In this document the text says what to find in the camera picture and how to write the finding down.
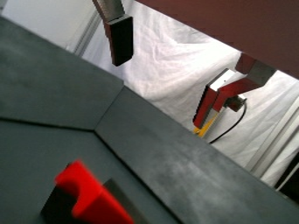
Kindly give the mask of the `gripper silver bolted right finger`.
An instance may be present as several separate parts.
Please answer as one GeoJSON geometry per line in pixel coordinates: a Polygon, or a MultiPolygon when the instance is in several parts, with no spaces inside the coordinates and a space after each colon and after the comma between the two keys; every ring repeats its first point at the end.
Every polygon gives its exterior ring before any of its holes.
{"type": "Polygon", "coordinates": [[[227,99],[256,88],[261,88],[276,70],[259,60],[241,53],[236,71],[224,69],[223,72],[206,84],[192,123],[201,128],[208,121],[209,113],[220,112],[227,99]]]}

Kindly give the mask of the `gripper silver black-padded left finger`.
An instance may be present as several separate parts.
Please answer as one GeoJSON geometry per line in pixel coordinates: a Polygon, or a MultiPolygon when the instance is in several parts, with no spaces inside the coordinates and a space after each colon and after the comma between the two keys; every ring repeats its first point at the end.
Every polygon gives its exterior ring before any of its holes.
{"type": "Polygon", "coordinates": [[[102,19],[112,64],[118,67],[133,56],[133,18],[125,14],[121,0],[92,0],[102,19]]]}

